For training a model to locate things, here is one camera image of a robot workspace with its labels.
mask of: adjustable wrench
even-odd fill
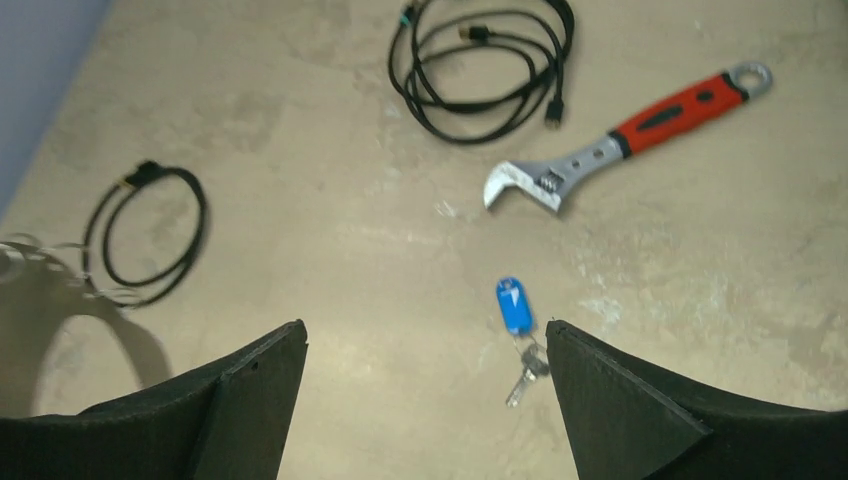
[[[743,85],[747,75],[758,83]],[[580,150],[543,162],[499,164],[486,180],[483,204],[489,208],[504,189],[518,187],[556,213],[584,178],[721,116],[762,95],[771,84],[768,67],[740,63],[655,103]]]

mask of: blue tag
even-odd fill
[[[533,331],[533,312],[524,294],[524,286],[515,277],[502,278],[496,290],[506,330],[512,335]]]

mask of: wrench handle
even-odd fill
[[[745,88],[740,82],[745,73],[758,75],[760,83]],[[770,86],[771,72],[765,65],[743,63],[660,100],[610,131],[609,136],[628,158],[721,116]]]

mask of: black cable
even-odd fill
[[[145,187],[153,185],[154,183],[164,180],[168,177],[176,177],[184,181],[189,186],[189,188],[191,188],[191,191],[194,194],[195,199],[197,200],[198,215],[194,235],[192,236],[191,242],[188,244],[188,247],[186,248],[184,253],[180,255],[180,257],[168,268],[162,270],[161,272],[153,276],[143,278],[141,280],[127,280],[121,277],[121,275],[119,275],[118,272],[115,271],[115,265],[112,261],[112,253],[110,247],[112,230],[115,227],[115,221],[117,220],[118,215],[121,213],[121,211],[130,202],[130,200],[132,200],[136,197],[136,195],[141,193]],[[106,209],[106,206],[112,201],[113,197],[115,197],[120,190],[125,188],[129,188],[130,192],[118,202],[114,210],[112,210],[112,213],[109,215],[108,220],[106,221],[105,230],[103,232],[102,243],[100,245],[100,254],[103,260],[103,265],[106,269],[106,273],[109,275],[112,281],[114,281],[118,285],[129,288],[147,287],[159,283],[165,280],[167,277],[171,277],[170,280],[165,284],[165,287],[163,287],[159,291],[159,293],[146,299],[142,299],[139,302],[121,303],[113,300],[115,305],[121,308],[139,308],[151,305],[165,298],[175,288],[177,288],[177,286],[183,281],[183,279],[185,279],[186,275],[188,275],[189,271],[197,261],[197,258],[200,256],[200,251],[203,248],[209,206],[206,201],[206,195],[203,193],[203,187],[200,185],[200,181],[191,172],[178,167],[163,167],[152,160],[144,161],[141,165],[139,165],[135,172],[124,177],[116,185],[112,186],[109,191],[106,192],[105,195],[103,195],[100,200],[100,203],[97,205],[97,208],[91,215],[91,219],[89,219],[88,221],[88,226],[85,229],[85,236],[83,238],[84,248],[82,249],[82,273],[85,277],[85,282],[94,290],[97,290],[97,287],[94,285],[94,282],[91,278],[91,249],[93,247],[92,242],[94,240],[94,229],[97,226],[98,220]]]
[[[563,69],[571,51],[571,43],[574,37],[574,12],[566,0],[543,0],[556,10],[565,30],[565,38],[560,40],[551,28],[550,24],[532,12],[523,10],[490,10],[477,12],[437,24],[432,29],[419,36],[419,20],[425,10],[434,0],[416,1],[407,5],[401,15],[400,23],[391,46],[389,47],[388,72],[389,80],[394,89],[403,96],[406,106],[412,116],[418,120],[425,129],[442,140],[458,145],[479,145],[502,138],[522,126],[538,110],[542,101],[551,88],[554,89],[553,96],[547,106],[545,113],[545,124],[548,128],[559,128],[562,121],[563,102]],[[522,17],[537,23],[550,38],[552,46],[542,45],[539,42],[516,35],[514,33],[500,33],[489,30],[484,25],[471,24],[484,18],[497,17]],[[470,43],[453,46],[438,50],[422,56],[422,49],[427,46],[439,34],[449,28],[458,26],[460,37]],[[410,53],[412,63],[409,70],[401,79],[398,77],[395,63],[397,61],[398,47],[404,34],[409,34]],[[484,101],[457,102],[446,101],[433,88],[427,79],[425,66],[429,63],[443,60],[450,55],[461,54],[476,49],[502,50],[521,57],[527,64],[529,79],[518,86],[515,90],[500,97]],[[542,53],[547,59],[547,66],[541,72],[536,71],[536,65],[528,51]],[[486,113],[499,108],[507,103],[517,103],[513,113],[507,120],[494,130],[478,136],[460,137],[440,130],[433,125],[425,112],[427,108],[441,109],[446,112],[459,115],[473,115]]]

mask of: blue-gray wall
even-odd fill
[[[0,0],[0,219],[111,0]]]

